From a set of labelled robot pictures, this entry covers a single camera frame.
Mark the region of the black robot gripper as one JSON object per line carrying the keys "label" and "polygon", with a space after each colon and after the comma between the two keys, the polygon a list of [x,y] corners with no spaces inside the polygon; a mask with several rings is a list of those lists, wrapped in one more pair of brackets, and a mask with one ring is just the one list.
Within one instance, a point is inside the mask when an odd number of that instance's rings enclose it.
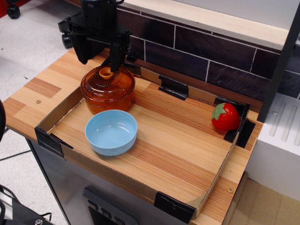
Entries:
{"label": "black robot gripper", "polygon": [[122,0],[82,0],[81,12],[65,18],[66,32],[82,64],[92,59],[92,42],[110,46],[111,71],[124,63],[130,45],[130,30],[117,22],[117,6]]}

